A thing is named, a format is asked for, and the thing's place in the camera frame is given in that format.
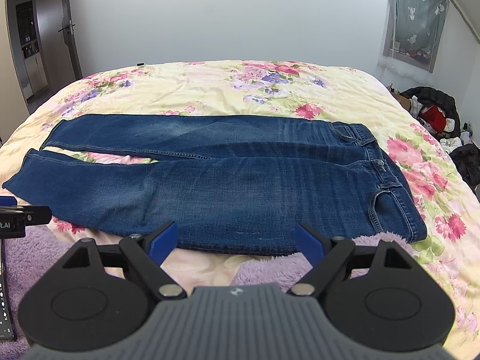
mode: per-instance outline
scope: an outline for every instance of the pile of clothes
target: pile of clothes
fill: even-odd
[[[452,158],[463,181],[475,192],[480,185],[480,149],[472,142],[469,123],[460,126],[452,96],[430,87],[410,88],[392,96],[435,137]]]
[[[400,93],[410,100],[410,114],[438,140],[460,137],[455,99],[434,88],[419,86]]]

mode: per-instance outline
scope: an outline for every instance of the white wall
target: white wall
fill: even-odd
[[[433,74],[377,66],[388,0],[70,0],[82,72],[215,59],[351,66],[400,90],[429,84],[461,102],[477,43],[451,5]]]
[[[5,9],[0,9],[0,137],[3,142],[28,117],[20,84],[11,57]]]
[[[470,121],[473,128],[473,139],[480,143],[480,46],[477,46],[475,63],[472,67],[469,85],[465,91],[465,99],[460,105],[459,114],[463,122]]]

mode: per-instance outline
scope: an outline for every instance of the blue denim jeans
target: blue denim jeans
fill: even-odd
[[[133,155],[101,164],[43,150]],[[326,237],[426,237],[407,181],[363,125],[268,116],[84,115],[61,121],[4,188],[54,216],[120,236],[178,223],[178,246],[296,252],[294,227]]]

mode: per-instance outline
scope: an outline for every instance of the red clothing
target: red clothing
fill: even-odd
[[[436,105],[425,112],[421,112],[420,116],[423,120],[430,123],[430,125],[435,128],[435,131],[438,133],[441,133],[443,130],[445,130],[447,118],[440,112]]]

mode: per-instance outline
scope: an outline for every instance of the floral bedspread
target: floral bedspread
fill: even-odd
[[[418,263],[455,304],[457,319],[446,348],[466,360],[480,352],[480,204],[438,142],[374,77],[348,67],[259,61],[171,63],[94,74],[62,89],[15,131],[0,149],[0,183],[20,169],[27,150],[38,149],[61,119],[88,113],[249,114],[363,123],[403,171],[427,225],[426,240],[412,246]],[[51,150],[90,162],[152,161]],[[118,241],[57,218],[49,227],[71,240]],[[176,250],[163,267],[190,289],[229,284],[248,258]]]

